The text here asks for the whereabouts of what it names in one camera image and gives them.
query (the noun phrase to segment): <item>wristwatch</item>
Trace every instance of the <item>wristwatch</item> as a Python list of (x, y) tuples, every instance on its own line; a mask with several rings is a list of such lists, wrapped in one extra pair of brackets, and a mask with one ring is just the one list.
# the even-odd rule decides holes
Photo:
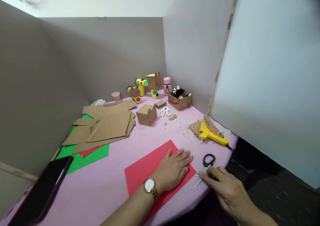
[(154, 201), (157, 200), (159, 194), (156, 190), (156, 182), (153, 179), (149, 178), (144, 181), (144, 191), (146, 191), (147, 193), (152, 193)]

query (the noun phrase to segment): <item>smartphone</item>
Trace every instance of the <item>smartphone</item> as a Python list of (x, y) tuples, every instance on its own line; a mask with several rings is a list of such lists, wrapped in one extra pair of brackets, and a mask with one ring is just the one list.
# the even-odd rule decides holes
[(49, 162), (8, 226), (29, 226), (44, 219), (72, 160), (68, 156)]

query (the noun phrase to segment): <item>pink thermos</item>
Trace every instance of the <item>pink thermos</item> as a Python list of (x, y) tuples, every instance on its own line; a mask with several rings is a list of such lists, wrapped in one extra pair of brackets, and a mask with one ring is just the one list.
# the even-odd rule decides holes
[(171, 78), (163, 78), (163, 92), (165, 96), (168, 96), (168, 93), (172, 91)]

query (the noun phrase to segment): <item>white scissors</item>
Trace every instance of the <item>white scissors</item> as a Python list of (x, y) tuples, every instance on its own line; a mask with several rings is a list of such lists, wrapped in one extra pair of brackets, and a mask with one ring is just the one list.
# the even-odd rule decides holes
[(167, 101), (166, 101), (166, 105), (164, 106), (164, 108), (160, 111), (159, 116), (163, 117), (165, 114), (167, 116), (171, 116), (172, 115), (172, 111), (167, 106)]
[[(209, 163), (206, 162), (206, 157), (208, 157), (208, 156), (213, 157), (213, 159), (212, 159)], [(216, 160), (216, 157), (215, 157), (213, 154), (207, 154), (206, 156), (204, 156), (204, 158), (203, 158), (204, 171), (203, 171), (203, 172), (204, 172), (205, 174), (207, 174), (208, 168), (210, 168), (211, 166), (213, 166), (213, 162), (214, 162), (215, 160)], [(198, 173), (196, 173), (194, 176), (199, 177), (199, 179), (198, 179), (198, 181), (196, 182), (196, 184), (193, 186), (193, 188), (195, 188), (195, 187), (202, 181), (202, 179), (200, 178), (200, 176), (199, 176)]]

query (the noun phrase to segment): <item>green construction paper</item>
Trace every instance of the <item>green construction paper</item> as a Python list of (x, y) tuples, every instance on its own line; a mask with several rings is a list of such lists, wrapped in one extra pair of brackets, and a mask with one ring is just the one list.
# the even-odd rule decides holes
[[(83, 116), (83, 118), (90, 119), (92, 117), (85, 114)], [(76, 125), (74, 125), (72, 127), (70, 134), (75, 130), (76, 127), (77, 127)], [(76, 146), (77, 146), (76, 144), (64, 145), (61, 148), (60, 153), (58, 154), (56, 159), (71, 155)], [(74, 154), (74, 155), (72, 155), (73, 161), (67, 171), (67, 174), (72, 173), (72, 172), (74, 172), (84, 166), (87, 166), (95, 161), (98, 161), (99, 159), (107, 157), (108, 155), (109, 155), (109, 144), (104, 145), (103, 147), (97, 149), (96, 151), (94, 151), (93, 153), (89, 154), (88, 156), (86, 156), (84, 158), (80, 155), (80, 153)]]

